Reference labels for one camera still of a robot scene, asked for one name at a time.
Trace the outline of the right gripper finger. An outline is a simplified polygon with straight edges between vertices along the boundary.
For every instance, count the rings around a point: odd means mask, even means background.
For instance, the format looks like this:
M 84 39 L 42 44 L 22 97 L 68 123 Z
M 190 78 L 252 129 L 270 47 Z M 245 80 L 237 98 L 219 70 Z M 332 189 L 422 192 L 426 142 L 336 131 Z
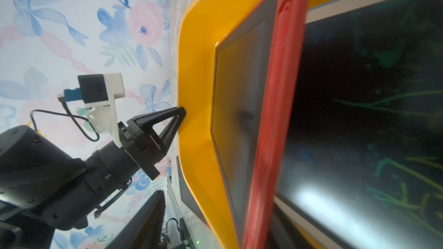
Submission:
M 165 216 L 163 191 L 155 191 L 106 249 L 158 249 Z

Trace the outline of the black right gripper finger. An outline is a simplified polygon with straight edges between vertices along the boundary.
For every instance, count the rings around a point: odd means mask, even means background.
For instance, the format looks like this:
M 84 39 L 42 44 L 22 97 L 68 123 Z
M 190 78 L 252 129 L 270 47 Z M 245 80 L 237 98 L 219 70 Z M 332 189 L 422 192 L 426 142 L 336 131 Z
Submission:
M 160 152 L 168 152 L 172 141 L 186 116 L 183 107 L 173 107 L 155 113 L 135 116 L 130 120 L 130 130 L 137 145 L 144 148 L 154 146 Z M 154 126 L 167 121 L 168 124 L 158 134 Z

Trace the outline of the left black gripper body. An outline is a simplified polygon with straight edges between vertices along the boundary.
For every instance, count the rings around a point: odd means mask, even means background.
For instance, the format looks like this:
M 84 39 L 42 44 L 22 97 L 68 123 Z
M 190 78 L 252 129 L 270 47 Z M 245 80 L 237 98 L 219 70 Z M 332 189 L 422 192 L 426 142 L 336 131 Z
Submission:
M 127 124 L 118 123 L 123 148 L 150 180 L 160 175 L 155 165 L 166 156 L 165 143 L 153 129 L 157 123 L 148 119 L 130 119 Z

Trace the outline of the yellow plastic storage box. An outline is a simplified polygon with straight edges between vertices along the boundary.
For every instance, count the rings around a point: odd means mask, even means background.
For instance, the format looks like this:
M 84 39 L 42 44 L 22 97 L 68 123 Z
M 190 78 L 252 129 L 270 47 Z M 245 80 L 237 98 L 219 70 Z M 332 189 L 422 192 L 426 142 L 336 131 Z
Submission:
M 308 0 L 317 7 L 333 0 Z M 234 243 L 234 225 L 210 134 L 215 50 L 238 25 L 254 0 L 194 0 L 178 37 L 178 104 L 186 110 L 180 127 L 180 162 L 185 181 L 225 249 Z

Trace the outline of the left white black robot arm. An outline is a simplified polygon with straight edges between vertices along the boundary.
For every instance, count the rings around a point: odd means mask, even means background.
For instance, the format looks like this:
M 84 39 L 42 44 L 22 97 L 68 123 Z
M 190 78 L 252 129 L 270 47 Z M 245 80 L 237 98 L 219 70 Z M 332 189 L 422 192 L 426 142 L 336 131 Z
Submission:
M 182 107 L 119 123 L 122 146 L 108 143 L 74 159 L 29 126 L 1 134 L 1 247 L 47 249 L 55 230 L 88 227 L 132 185 L 138 171 L 159 176 L 186 116 Z

